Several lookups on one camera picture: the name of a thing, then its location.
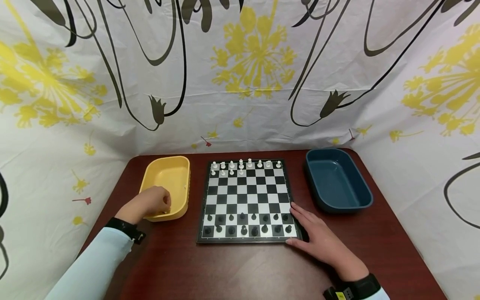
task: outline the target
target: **right hand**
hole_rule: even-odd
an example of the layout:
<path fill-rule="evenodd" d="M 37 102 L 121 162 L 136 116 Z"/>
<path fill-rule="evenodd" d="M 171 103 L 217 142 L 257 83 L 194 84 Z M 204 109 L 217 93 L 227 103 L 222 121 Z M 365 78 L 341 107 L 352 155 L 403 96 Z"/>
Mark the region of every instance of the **right hand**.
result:
<path fill-rule="evenodd" d="M 357 281 L 369 274 L 367 266 L 342 243 L 322 219 L 294 202 L 291 205 L 290 212 L 305 228 L 310 242 L 288 239 L 288 245 L 331 265 L 343 281 Z"/>

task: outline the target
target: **black chess piece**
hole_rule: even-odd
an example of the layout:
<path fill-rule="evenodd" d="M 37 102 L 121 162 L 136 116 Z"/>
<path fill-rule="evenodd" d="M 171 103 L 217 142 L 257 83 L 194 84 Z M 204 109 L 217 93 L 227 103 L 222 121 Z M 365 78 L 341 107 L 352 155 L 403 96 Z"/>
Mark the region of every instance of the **black chess piece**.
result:
<path fill-rule="evenodd" d="M 258 235 L 258 228 L 257 228 L 257 226 L 253 226 L 253 228 L 252 228 L 252 235 L 253 235 L 254 237 L 256 237 L 256 236 Z"/>

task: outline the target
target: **wooden table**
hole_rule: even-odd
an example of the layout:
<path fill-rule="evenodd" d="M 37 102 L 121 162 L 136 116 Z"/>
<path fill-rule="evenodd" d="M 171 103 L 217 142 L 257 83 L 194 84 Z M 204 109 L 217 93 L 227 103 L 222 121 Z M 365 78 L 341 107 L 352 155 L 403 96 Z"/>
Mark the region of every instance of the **wooden table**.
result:
<path fill-rule="evenodd" d="M 356 215 L 327 215 L 314 206 L 303 172 L 306 150 L 185 155 L 191 163 L 187 213 L 174 221 L 139 224 L 147 238 L 118 267 L 105 299 L 323 299 L 334 272 L 286 244 L 196 244 L 207 162 L 249 157 L 284 158 L 295 202 L 325 220 L 391 299 L 445 299 L 368 170 L 348 151 L 374 195 L 373 205 Z M 128 163 L 83 249 L 138 193 L 146 167 L 161 157 L 138 156 Z"/>

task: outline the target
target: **blue bowl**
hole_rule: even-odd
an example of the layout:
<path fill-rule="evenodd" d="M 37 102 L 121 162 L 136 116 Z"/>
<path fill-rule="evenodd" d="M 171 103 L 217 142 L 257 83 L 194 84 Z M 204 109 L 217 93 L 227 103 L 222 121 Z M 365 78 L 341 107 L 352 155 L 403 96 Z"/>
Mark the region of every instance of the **blue bowl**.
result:
<path fill-rule="evenodd" d="M 343 150 L 310 150 L 306 171 L 318 206 L 328 213 L 354 213 L 373 203 L 363 176 Z"/>

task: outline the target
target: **yellow plastic container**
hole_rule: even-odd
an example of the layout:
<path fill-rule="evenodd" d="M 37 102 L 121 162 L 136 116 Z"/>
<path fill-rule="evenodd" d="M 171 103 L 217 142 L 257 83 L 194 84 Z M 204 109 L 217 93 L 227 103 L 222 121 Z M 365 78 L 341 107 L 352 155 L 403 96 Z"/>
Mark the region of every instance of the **yellow plastic container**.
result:
<path fill-rule="evenodd" d="M 151 222 L 178 219 L 187 212 L 190 187 L 190 161 L 184 156 L 159 158 L 145 171 L 140 192 L 152 186 L 163 186 L 170 192 L 172 205 L 169 213 L 146 216 Z"/>

